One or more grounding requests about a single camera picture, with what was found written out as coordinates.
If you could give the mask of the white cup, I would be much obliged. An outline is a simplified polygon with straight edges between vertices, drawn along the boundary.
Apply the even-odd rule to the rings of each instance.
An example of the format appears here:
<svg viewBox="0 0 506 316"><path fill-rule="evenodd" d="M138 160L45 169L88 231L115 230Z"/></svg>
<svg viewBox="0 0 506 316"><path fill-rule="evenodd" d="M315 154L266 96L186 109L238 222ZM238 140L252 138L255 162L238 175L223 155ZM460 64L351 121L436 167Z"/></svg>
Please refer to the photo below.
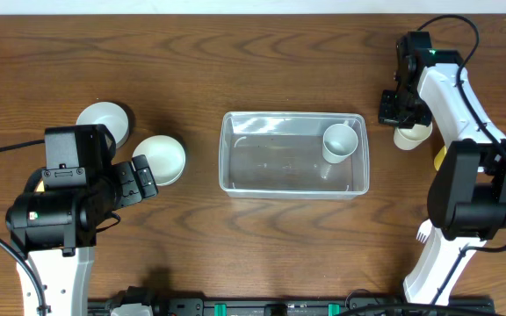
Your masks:
<svg viewBox="0 0 506 316"><path fill-rule="evenodd" d="M394 129L394 144L401 150L413 150L427 140L432 131L432 124L428 126L415 124L412 128L396 127Z"/></svg>

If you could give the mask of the white bowl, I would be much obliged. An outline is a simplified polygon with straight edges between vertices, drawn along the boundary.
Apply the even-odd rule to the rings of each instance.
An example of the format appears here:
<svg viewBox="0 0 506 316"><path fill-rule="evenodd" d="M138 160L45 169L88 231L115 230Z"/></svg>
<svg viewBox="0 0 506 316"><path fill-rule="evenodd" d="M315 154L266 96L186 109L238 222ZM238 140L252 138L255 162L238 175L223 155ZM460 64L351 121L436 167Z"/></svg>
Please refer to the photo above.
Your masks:
<svg viewBox="0 0 506 316"><path fill-rule="evenodd" d="M133 152L133 157L145 155L157 186L173 184L183 174L186 154L176 139L156 135L145 139Z"/></svg>

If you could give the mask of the yellow cup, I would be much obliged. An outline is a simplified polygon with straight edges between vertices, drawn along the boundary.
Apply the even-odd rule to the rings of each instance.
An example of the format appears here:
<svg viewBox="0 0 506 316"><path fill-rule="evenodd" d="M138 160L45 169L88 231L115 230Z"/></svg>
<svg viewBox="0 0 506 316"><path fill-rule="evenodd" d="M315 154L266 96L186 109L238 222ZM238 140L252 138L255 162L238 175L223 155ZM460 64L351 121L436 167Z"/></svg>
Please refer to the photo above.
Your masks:
<svg viewBox="0 0 506 316"><path fill-rule="evenodd" d="M439 171L440 170L440 167L443 163L443 160L446 156L446 153L447 153L447 148L446 147L442 147L439 152L436 154L434 160L433 160L433 165L434 165L434 168L436 171Z"/></svg>

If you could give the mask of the grey bowl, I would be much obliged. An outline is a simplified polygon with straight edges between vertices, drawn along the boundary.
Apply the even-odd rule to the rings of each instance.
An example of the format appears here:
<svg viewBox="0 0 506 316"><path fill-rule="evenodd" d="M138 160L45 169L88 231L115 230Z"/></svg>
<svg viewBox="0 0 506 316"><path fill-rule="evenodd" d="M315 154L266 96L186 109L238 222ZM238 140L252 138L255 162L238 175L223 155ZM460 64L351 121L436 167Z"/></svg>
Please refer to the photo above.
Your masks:
<svg viewBox="0 0 506 316"><path fill-rule="evenodd" d="M112 102L98 102L90 105L81 112L76 123L78 125L105 125L115 140L116 148L122 147L129 136L127 113Z"/></svg>

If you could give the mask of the grey cup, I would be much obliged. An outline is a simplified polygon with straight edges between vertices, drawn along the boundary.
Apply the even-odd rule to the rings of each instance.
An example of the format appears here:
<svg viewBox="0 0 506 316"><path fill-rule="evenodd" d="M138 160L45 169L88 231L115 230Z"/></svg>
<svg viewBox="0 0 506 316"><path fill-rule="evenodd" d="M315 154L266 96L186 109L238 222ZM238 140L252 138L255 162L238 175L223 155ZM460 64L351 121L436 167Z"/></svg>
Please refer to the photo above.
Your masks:
<svg viewBox="0 0 506 316"><path fill-rule="evenodd" d="M358 135L346 124L334 124L322 136L322 156L331 164L346 160L358 148Z"/></svg>

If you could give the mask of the yellow bowl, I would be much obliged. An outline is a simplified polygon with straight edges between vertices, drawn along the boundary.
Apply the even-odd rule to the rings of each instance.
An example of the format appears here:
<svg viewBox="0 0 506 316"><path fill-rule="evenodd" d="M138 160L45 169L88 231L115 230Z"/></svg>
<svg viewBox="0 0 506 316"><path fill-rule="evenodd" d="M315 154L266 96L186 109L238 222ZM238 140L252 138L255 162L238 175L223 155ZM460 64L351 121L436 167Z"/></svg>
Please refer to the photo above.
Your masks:
<svg viewBox="0 0 506 316"><path fill-rule="evenodd" d="M36 189L34 191L35 192L44 192L45 191L44 182L39 181L39 183L37 184Z"/></svg>

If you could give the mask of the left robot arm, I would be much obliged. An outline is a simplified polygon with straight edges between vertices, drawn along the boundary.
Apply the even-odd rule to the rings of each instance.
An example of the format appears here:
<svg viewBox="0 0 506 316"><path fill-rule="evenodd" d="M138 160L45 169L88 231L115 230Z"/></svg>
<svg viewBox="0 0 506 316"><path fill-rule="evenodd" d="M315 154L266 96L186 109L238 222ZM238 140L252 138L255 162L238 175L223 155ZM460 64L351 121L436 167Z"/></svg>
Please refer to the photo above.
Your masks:
<svg viewBox="0 0 506 316"><path fill-rule="evenodd" d="M26 315L85 315L101 223L157 195L145 155L112 163L104 125L45 131L46 165L6 213Z"/></svg>

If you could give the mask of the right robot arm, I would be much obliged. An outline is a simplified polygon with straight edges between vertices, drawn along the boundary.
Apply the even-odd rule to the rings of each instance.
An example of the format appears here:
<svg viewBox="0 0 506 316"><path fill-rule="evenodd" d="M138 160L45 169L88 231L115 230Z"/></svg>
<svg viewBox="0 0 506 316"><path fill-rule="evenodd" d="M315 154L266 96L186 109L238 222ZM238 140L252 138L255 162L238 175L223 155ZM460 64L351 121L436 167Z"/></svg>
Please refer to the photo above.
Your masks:
<svg viewBox="0 0 506 316"><path fill-rule="evenodd" d="M404 296L447 305L473 254L506 228L506 136L482 110L458 51L435 49L427 32L413 31L397 40L396 53L397 87L383 91L379 122L435 124L447 149L427 198L430 235Z"/></svg>

